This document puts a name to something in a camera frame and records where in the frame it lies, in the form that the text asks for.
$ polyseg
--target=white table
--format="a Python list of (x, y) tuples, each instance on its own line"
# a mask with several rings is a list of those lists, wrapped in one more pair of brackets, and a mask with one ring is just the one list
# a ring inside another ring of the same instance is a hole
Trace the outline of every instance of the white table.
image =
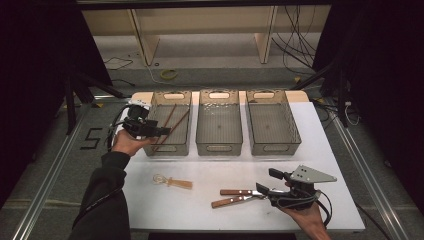
[[(288, 191), (284, 181), (268, 175), (268, 168), (292, 172), (300, 164), (337, 177), (337, 182), (315, 184), (326, 193), (333, 205), (329, 231), (356, 232), (365, 226), (355, 207), (316, 111), (309, 102), (290, 103), (302, 143), (293, 156), (254, 157), (244, 110), (243, 92), (241, 117), (243, 128), (242, 153), (237, 157), (201, 157), (195, 143), (198, 93), (193, 93), (192, 129), (189, 155), (186, 157), (149, 158), (141, 150), (126, 168), (124, 187), (128, 202), (130, 225), (144, 231), (184, 232), (294, 232), (297, 224), (269, 200), (252, 199), (238, 204), (212, 209), (211, 202), (226, 198), (220, 189), (252, 189), (255, 183)], [(193, 182), (193, 189), (183, 189), (153, 182), (160, 173), (174, 179)], [(324, 196), (320, 200), (329, 208)]]

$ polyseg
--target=human hand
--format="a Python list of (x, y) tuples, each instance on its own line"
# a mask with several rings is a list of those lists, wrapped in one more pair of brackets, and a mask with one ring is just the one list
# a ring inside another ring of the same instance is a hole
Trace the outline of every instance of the human hand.
[(146, 145), (155, 143), (157, 138), (145, 138), (138, 140), (133, 138), (125, 129), (121, 129), (113, 140), (112, 152), (123, 152), (130, 157), (134, 156), (138, 150)]
[(288, 214), (299, 225), (299, 227), (311, 239), (330, 239), (321, 218), (321, 212), (316, 202), (310, 208), (304, 210), (295, 210), (289, 208), (279, 208), (282, 212)]

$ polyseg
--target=black sleeve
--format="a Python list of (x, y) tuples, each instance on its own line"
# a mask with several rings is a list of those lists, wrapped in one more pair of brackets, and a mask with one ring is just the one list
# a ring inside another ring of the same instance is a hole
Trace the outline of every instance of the black sleeve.
[[(102, 167), (91, 175), (80, 213), (124, 186), (124, 169), (129, 160), (130, 156), (121, 152), (109, 152), (102, 156)], [(83, 215), (72, 229), (69, 239), (131, 239), (124, 193), (119, 191)]]

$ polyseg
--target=person's left hand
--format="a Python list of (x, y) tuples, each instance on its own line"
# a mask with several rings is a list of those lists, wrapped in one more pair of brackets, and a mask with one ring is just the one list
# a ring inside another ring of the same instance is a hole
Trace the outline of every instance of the person's left hand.
[(157, 138), (145, 138), (138, 140), (133, 138), (125, 129), (121, 129), (113, 140), (112, 152), (123, 152), (130, 157), (134, 156), (138, 150), (146, 145), (155, 143)]

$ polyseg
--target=wooden handle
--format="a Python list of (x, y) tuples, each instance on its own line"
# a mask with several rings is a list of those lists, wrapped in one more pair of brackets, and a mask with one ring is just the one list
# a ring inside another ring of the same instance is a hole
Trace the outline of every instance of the wooden handle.
[(227, 199), (222, 199), (222, 200), (219, 200), (219, 201), (212, 202), (211, 205), (212, 205), (212, 208), (217, 208), (217, 207), (220, 207), (220, 206), (240, 202), (240, 201), (243, 201), (243, 200), (244, 200), (243, 197), (227, 198)]
[(252, 195), (251, 190), (233, 190), (233, 189), (221, 189), (219, 191), (221, 195)]
[(193, 187), (193, 183), (190, 181), (174, 180), (172, 177), (168, 179), (168, 186), (170, 185), (187, 189), (191, 189)]

